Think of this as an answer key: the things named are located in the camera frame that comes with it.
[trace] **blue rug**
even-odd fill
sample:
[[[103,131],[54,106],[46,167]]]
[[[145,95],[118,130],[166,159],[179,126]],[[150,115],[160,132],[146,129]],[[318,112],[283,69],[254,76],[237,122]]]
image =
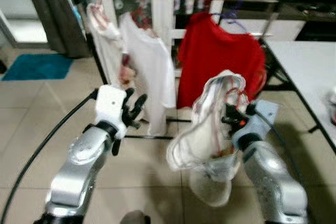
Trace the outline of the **blue rug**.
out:
[[[20,55],[8,69],[3,81],[64,79],[72,63],[59,54]]]

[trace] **white t-shirt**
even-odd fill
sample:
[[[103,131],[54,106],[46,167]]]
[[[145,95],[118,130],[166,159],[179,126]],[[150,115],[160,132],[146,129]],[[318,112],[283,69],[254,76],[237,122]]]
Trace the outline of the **white t-shirt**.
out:
[[[106,28],[101,27],[93,15],[91,6],[94,5],[89,4],[87,7],[87,16],[100,63],[108,84],[120,87],[123,47],[120,32],[111,22],[106,23]]]
[[[121,15],[119,21],[125,48],[136,70],[137,93],[148,95],[144,110],[145,119],[150,122],[149,134],[164,134],[165,110],[176,107],[173,61],[162,40],[137,27],[130,13]]]

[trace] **curtain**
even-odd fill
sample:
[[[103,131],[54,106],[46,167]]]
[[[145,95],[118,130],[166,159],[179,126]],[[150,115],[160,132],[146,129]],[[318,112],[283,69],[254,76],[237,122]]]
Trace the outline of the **curtain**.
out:
[[[52,50],[69,58],[89,57],[90,52],[68,0],[32,0]]]

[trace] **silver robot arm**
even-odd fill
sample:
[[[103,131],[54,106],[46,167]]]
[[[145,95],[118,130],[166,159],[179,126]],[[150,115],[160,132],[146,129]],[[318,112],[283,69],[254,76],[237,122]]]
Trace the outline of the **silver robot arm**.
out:
[[[94,189],[96,176],[107,155],[116,156],[127,126],[134,122],[146,100],[138,98],[134,109],[126,105],[134,90],[121,90],[110,85],[99,89],[95,125],[86,127],[83,135],[69,146],[68,157],[51,183],[46,209],[35,223],[82,223]]]
[[[278,105],[260,100],[255,110],[273,124]],[[233,135],[234,145],[243,151],[247,176],[254,184],[266,223],[308,223],[307,195],[288,173],[275,149],[263,141],[270,126],[257,114]]]

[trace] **black rack leg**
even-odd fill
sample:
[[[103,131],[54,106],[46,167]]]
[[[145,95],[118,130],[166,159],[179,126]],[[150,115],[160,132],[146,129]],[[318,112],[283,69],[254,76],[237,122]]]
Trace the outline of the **black rack leg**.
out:
[[[98,67],[98,71],[99,71],[101,80],[102,80],[103,84],[108,84],[108,83],[107,83],[106,76],[105,76],[104,71],[103,71],[103,68],[102,68],[102,66],[101,66],[101,63],[100,63],[100,60],[99,60],[97,51],[96,51],[96,47],[95,47],[95,45],[94,45],[95,42],[93,41],[92,34],[86,34],[86,40],[87,40],[87,42],[88,42],[88,46],[89,46],[89,48],[90,48],[91,51],[92,51],[94,60],[95,60],[96,65],[97,65],[97,67]]]
[[[144,135],[126,135],[126,138],[147,138],[147,139],[164,139],[171,140],[174,137],[172,136],[144,136]]]
[[[4,73],[6,72],[7,67],[5,66],[5,64],[0,60],[0,73]]]
[[[180,122],[180,123],[191,123],[191,120],[188,119],[174,119],[174,118],[167,118],[166,122]]]
[[[311,128],[308,132],[309,133],[313,133],[313,132],[315,132],[316,130],[318,130],[319,129],[319,127],[317,126],[317,125],[315,125],[313,128]]]

